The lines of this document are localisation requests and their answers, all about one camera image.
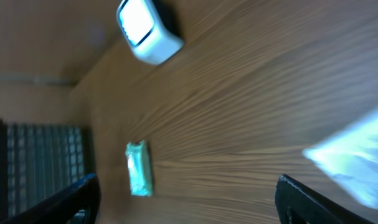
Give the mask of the white cream tube gold cap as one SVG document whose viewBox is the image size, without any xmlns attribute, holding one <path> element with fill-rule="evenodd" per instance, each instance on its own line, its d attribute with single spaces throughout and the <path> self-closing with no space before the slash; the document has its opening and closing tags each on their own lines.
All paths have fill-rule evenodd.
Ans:
<svg viewBox="0 0 378 224">
<path fill-rule="evenodd" d="M 358 203 L 378 210 L 378 108 L 303 155 Z"/>
</svg>

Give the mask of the teal snack bar wrapper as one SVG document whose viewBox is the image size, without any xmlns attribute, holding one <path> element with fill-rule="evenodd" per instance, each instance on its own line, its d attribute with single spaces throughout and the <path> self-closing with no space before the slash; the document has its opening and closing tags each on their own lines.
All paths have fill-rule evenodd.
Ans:
<svg viewBox="0 0 378 224">
<path fill-rule="evenodd" d="M 131 195 L 151 197 L 153 195 L 153 176 L 151 160 L 145 140 L 129 142 L 125 156 L 128 165 Z"/>
</svg>

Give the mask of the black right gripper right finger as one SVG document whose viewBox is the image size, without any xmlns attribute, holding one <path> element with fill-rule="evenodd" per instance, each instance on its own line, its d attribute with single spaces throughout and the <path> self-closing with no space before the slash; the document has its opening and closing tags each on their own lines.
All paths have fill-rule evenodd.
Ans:
<svg viewBox="0 0 378 224">
<path fill-rule="evenodd" d="M 286 174 L 278 178 L 275 205 L 283 224 L 372 224 Z"/>
</svg>

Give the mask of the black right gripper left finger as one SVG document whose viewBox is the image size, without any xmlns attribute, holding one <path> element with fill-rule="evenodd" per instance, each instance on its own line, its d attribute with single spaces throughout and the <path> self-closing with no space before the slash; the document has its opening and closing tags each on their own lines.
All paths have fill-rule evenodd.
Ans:
<svg viewBox="0 0 378 224">
<path fill-rule="evenodd" d="M 101 201 L 98 176 L 88 174 L 50 198 L 1 224 L 54 224 L 67 223 L 81 210 L 85 211 L 84 223 L 94 224 Z"/>
</svg>

